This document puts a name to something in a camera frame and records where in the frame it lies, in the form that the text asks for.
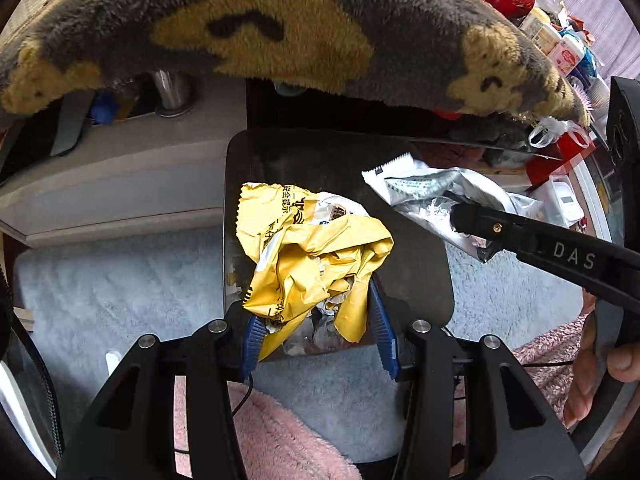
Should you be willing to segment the right hand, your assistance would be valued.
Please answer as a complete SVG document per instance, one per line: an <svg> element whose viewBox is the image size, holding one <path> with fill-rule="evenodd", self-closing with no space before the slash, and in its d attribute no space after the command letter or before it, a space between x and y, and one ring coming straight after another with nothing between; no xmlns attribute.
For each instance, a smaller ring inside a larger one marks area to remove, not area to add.
<svg viewBox="0 0 640 480"><path fill-rule="evenodd" d="M585 315L586 319L582 329L582 341L573 364L574 378L563 408L563 422L567 427L573 426L588 415L597 389L597 358L594 353L597 329L593 314L596 297L584 290L582 299L582 315ZM619 382L638 382L638 342L625 344L608 352L606 364L608 374Z"/></svg>

